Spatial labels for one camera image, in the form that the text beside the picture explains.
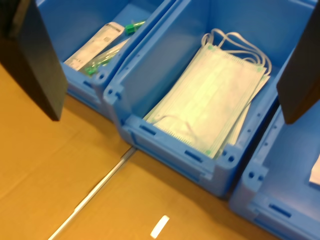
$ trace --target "blue crate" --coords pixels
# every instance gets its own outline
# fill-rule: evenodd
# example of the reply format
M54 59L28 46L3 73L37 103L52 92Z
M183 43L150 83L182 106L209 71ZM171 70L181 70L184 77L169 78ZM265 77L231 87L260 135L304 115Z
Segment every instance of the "blue crate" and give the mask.
M53 47L61 61L68 80L68 93L97 112L110 118L103 109L102 93L129 53L139 44L152 27L170 9L175 0L37 0L37 5L51 38ZM132 21L147 22L131 36L121 51L103 70L105 78L90 78L64 64L103 25L116 22L122 26ZM124 34L110 47L126 40Z
M120 135L217 196L226 194L247 149L276 108L276 83L313 11L299 0L183 0L123 62L104 92ZM251 104L235 145L212 160L143 120L165 96L213 28L238 32L272 61L271 77Z
M292 125L281 108L244 170L229 206L282 239L320 239L320 186L309 183L320 154L320 101Z

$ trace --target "blue plastic bin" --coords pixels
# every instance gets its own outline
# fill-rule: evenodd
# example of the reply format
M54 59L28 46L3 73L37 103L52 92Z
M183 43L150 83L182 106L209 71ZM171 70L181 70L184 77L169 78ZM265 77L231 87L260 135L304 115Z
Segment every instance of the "blue plastic bin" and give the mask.
M156 22L174 5L175 0L37 0L38 8L61 61L68 80L68 93L97 112L110 118L102 108L102 93L129 53L152 29ZM104 78L95 85L90 78L64 64L103 25L116 22L122 26L146 20L146 23L131 36L112 61L103 67ZM112 46L128 36L119 37Z
M240 162L277 107L280 69L297 44L314 2L300 0L183 0L124 61L105 89L104 103L121 136L217 196L232 184ZM238 32L269 56L273 70L251 104L235 145L213 160L143 117L166 95L211 29Z
M273 117L230 199L230 208L282 239L320 239L320 186L309 183L320 154L320 101L286 125Z

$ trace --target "cardboard surface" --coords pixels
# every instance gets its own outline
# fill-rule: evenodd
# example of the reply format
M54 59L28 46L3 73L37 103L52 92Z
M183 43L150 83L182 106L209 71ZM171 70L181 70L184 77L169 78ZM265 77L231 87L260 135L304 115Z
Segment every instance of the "cardboard surface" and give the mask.
M79 213L59 240L274 240L228 203L138 151Z
M130 148L67 96L51 121L0 65L0 239L43 240Z
M130 148L111 122L67 97L52 122L0 67L0 239L46 240ZM228 203L138 151L59 240L273 240Z

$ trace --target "black panel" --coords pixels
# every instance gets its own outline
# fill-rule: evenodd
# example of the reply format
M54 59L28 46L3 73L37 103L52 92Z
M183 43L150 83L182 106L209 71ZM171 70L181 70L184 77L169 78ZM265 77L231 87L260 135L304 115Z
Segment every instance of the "black panel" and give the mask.
M320 99L320 3L277 84L277 91L287 124L298 120Z
M68 83L36 3L0 0L0 31L1 64L52 120L59 120Z

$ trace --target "printed label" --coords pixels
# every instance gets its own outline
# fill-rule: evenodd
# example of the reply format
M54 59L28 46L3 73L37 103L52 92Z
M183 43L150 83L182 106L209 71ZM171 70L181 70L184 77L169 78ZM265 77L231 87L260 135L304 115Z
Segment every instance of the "printed label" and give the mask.
M98 55L118 36L120 36L124 27L110 22L104 25L85 45L69 57L64 63L76 71L79 71L91 59Z

